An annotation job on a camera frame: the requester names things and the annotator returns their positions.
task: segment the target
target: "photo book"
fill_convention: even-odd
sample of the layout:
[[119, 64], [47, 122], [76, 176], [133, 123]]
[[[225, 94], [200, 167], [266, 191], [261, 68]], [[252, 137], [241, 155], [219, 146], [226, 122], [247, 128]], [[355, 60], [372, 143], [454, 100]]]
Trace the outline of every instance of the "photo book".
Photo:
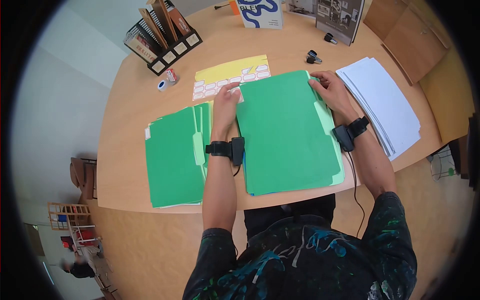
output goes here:
[[365, 0], [318, 0], [316, 27], [347, 46], [355, 39]]
[[287, 12], [315, 19], [317, 0], [285, 0]]

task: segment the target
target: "yellow paper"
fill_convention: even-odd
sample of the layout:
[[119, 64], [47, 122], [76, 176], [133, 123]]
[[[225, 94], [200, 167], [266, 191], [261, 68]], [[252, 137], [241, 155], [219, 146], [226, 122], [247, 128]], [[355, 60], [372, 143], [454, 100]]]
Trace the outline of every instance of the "yellow paper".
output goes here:
[[261, 67], [262, 71], [270, 69], [268, 67], [267, 56], [265, 54], [247, 57], [241, 60], [229, 61], [215, 67], [198, 71], [195, 74], [195, 81], [198, 82], [201, 80], [205, 80], [204, 84], [211, 84], [220, 80], [255, 73], [255, 70], [259, 66], [266, 66]]

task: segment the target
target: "black pants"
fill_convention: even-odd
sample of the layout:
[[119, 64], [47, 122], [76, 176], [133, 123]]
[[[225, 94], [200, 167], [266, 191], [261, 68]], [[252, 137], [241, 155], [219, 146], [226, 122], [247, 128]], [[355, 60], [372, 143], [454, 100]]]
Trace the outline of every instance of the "black pants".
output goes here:
[[245, 214], [245, 227], [247, 239], [266, 230], [270, 225], [286, 217], [299, 217], [301, 215], [316, 215], [332, 224], [333, 210], [335, 209], [335, 194], [317, 197], [300, 202], [256, 209], [247, 209]]

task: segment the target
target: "wooden floor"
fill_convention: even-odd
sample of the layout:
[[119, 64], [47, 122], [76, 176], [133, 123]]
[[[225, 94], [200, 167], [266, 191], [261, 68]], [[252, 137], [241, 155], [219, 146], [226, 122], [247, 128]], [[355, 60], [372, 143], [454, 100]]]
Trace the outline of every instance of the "wooden floor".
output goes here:
[[[418, 260], [418, 281], [411, 299], [420, 299], [432, 280], [444, 271], [453, 257], [452, 250], [463, 239], [473, 192], [468, 181], [459, 176], [434, 182], [426, 159], [397, 172], [396, 181]], [[373, 198], [361, 186], [357, 199], [366, 213], [361, 235]], [[96, 230], [103, 238], [105, 257], [113, 269], [108, 277], [121, 297], [181, 299], [200, 246], [202, 215], [126, 212], [101, 208], [96, 202], [89, 204]], [[332, 228], [354, 236], [361, 217], [353, 189], [336, 194]], [[237, 212], [233, 237], [242, 252], [246, 245], [242, 211]]]

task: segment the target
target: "wooden table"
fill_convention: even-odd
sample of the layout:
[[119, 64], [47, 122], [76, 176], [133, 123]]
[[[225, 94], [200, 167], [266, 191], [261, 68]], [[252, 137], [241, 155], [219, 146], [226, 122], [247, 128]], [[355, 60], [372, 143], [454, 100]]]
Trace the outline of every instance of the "wooden table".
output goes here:
[[[323, 41], [324, 32], [314, 20], [285, 12], [282, 30], [244, 28], [240, 16], [231, 10], [209, 7], [190, 15], [187, 21], [203, 43], [173, 65], [180, 81], [165, 92], [156, 88], [164, 76], [157, 77], [135, 54], [123, 60], [108, 97], [98, 145], [97, 193], [101, 207], [154, 213], [199, 213], [200, 205], [153, 208], [150, 203], [145, 160], [144, 129], [158, 117], [184, 107], [213, 100], [192, 101], [197, 71], [245, 57], [266, 54], [272, 76], [296, 70], [309, 72], [338, 70], [364, 57], [374, 57], [387, 70], [403, 92], [421, 125], [421, 139], [392, 162], [395, 171], [414, 164], [443, 146], [432, 110], [419, 84], [409, 86], [381, 40], [363, 23], [350, 46]], [[313, 49], [323, 60], [321, 65], [305, 62]], [[350, 96], [354, 108], [364, 115]], [[232, 128], [231, 137], [236, 128]], [[243, 169], [235, 176], [238, 210], [297, 202], [323, 196], [354, 186], [350, 163], [343, 154], [345, 181], [341, 184], [291, 192], [250, 196], [245, 190]]]

